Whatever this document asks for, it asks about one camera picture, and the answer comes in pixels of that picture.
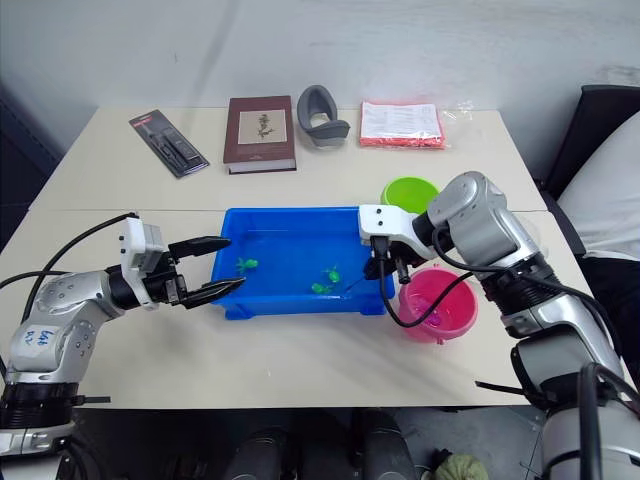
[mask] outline green bowl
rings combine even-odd
[[[424,213],[438,193],[438,189],[424,178],[400,177],[384,187],[380,202],[396,205],[410,213]]]

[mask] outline black cable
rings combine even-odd
[[[585,365],[578,377],[580,419],[580,480],[602,480],[602,451],[598,425],[597,374],[595,364]]]
[[[93,448],[91,448],[87,443],[83,442],[82,440],[76,437],[70,437],[69,440],[73,445],[76,445],[80,450],[82,450],[91,458],[91,461],[94,463],[94,465],[98,469],[98,476],[100,477],[100,480],[107,480],[108,479],[107,470],[105,466],[102,464],[102,462],[98,460],[98,455],[93,450]]]
[[[505,385],[496,385],[495,383],[479,382],[476,380],[476,387],[493,390],[494,392],[512,393],[514,395],[524,395],[522,388],[507,387]]]
[[[90,228],[89,230],[87,230],[84,233],[81,233],[80,235],[78,235],[77,237],[75,237],[73,240],[71,240],[69,243],[67,243],[64,247],[62,247],[58,253],[56,253],[51,260],[49,260],[49,262],[47,262],[47,264],[44,266],[44,268],[42,269],[43,271],[49,271],[51,270],[51,268],[53,268],[53,266],[56,264],[56,262],[58,260],[60,260],[60,258],[67,253],[72,247],[74,247],[76,244],[78,244],[79,242],[81,242],[82,240],[84,240],[85,238],[87,238],[89,235],[93,235],[94,233],[102,230],[103,228],[109,227],[111,225],[114,225],[122,220],[124,220],[125,218],[139,218],[138,215],[136,215],[133,212],[130,213],[125,213],[123,215],[118,215],[117,217],[112,218],[111,220],[107,220],[106,222],[103,222],[99,225],[96,225],[95,227]],[[40,288],[40,285],[42,285],[42,281],[44,280],[44,275],[39,276],[35,283],[33,284],[33,287],[31,287],[31,292],[29,292],[29,297],[27,298],[27,304],[24,307],[24,312],[22,312],[22,320],[20,321],[20,323],[24,323],[25,320],[27,318],[29,318],[29,314],[31,313],[31,308],[33,307],[33,301],[36,298],[36,295],[38,293],[38,289]]]
[[[36,270],[35,272],[24,272],[19,275],[14,275],[13,277],[9,277],[0,282],[0,289],[3,289],[7,285],[12,284],[13,282],[17,282],[18,280],[22,280],[23,278],[29,277],[39,277],[46,275],[64,275],[69,272],[62,272],[59,270]]]
[[[598,377],[626,394],[640,412],[640,395],[611,370],[590,363],[580,370],[578,377],[578,412],[580,418],[580,480],[602,480],[602,450],[598,420]]]
[[[429,308],[425,312],[423,312],[420,318],[417,318],[413,322],[406,323],[400,320],[400,317],[398,317],[396,312],[393,311],[393,307],[391,306],[391,303],[387,298],[387,287],[385,285],[385,276],[384,276],[384,264],[385,264],[385,259],[381,258],[380,259],[380,296],[382,296],[382,301],[384,302],[384,306],[387,309],[387,312],[389,312],[389,315],[391,315],[391,318],[393,318],[393,321],[403,328],[412,328],[424,322],[426,318],[434,312],[434,310],[438,307],[438,305],[440,305],[440,302],[442,302],[442,300],[444,300],[444,298],[451,292],[451,290],[453,290],[457,285],[459,285],[464,280],[466,280],[471,275],[473,275],[471,272],[468,272],[468,273],[465,273],[464,275],[459,276],[455,280],[453,280],[449,285],[447,285],[447,288],[445,288],[442,291],[442,293],[438,295],[438,298],[435,299],[435,301],[429,306]]]
[[[467,270],[469,272],[501,273],[501,272],[507,272],[509,270],[508,268],[504,268],[504,267],[466,265],[464,263],[460,263],[452,259],[444,252],[444,250],[442,249],[442,246],[440,245],[440,234],[445,230],[447,230],[447,227],[445,227],[444,225],[440,225],[436,227],[431,236],[431,241],[433,243],[433,248],[436,251],[436,253],[440,256],[440,258],[442,258],[442,260],[447,262],[449,265],[459,268],[460,270]],[[527,280],[531,283],[535,283],[541,287],[547,288],[554,292],[566,293],[568,295],[572,295],[574,297],[579,298],[593,315],[594,321],[596,322],[596,324],[598,325],[602,333],[604,335],[606,335],[607,332],[609,333],[609,336],[611,337],[611,342],[613,344],[613,349],[618,354],[618,356],[621,356],[622,344],[620,342],[620,337],[618,336],[618,332],[613,327],[611,320],[609,319],[609,314],[607,313],[605,308],[595,298],[587,295],[584,292],[581,292],[580,290],[576,290],[575,288],[567,287],[560,283],[549,282],[547,280],[543,280],[541,278],[537,278],[532,275],[528,275],[526,273],[520,273],[518,276],[520,278],[523,278],[524,280]]]
[[[78,467],[78,471],[80,472],[80,480],[89,480],[89,473],[87,472],[87,466],[84,464],[84,460],[82,459],[82,454],[80,453],[80,450],[78,450],[73,445],[69,445],[67,447],[67,452],[69,452],[69,455],[71,456],[71,458],[73,458],[73,461]]]

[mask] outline maroon book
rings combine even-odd
[[[229,101],[224,164],[230,174],[296,169],[290,96]]]

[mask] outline pink bowl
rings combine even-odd
[[[400,319],[409,323],[420,317],[457,275],[439,267],[425,268],[411,276],[411,282],[400,289]],[[462,282],[449,292],[424,322],[406,328],[414,340],[443,344],[445,340],[464,335],[478,315],[478,302],[471,287]]]

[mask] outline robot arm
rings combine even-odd
[[[126,310],[158,303],[193,308],[238,288],[244,278],[220,280],[189,291],[176,271],[180,258],[230,244],[201,237],[169,245],[160,230],[129,218],[120,237],[121,263],[105,271],[62,275],[45,284],[10,345],[0,401],[0,457],[54,453],[73,431],[72,407],[100,327]]]
[[[598,325],[597,311],[560,284],[507,210],[504,194],[481,173],[468,172],[452,180],[421,215],[390,205],[363,205],[359,224],[363,243],[372,245],[374,253],[365,266],[367,278],[379,277],[375,266],[382,262],[385,274],[397,269],[400,282],[407,283],[407,265],[435,258],[434,246],[441,256],[455,246],[466,264],[459,265],[474,272],[487,298],[500,308],[507,333],[521,339],[511,351],[512,365],[527,399],[550,412],[543,432],[546,474],[552,479],[591,478],[580,476],[584,419],[576,408],[578,380],[591,364],[622,377],[620,360]],[[603,478],[636,478],[638,414],[621,406],[611,389],[603,384],[597,388]],[[598,424],[598,419],[591,422]]]

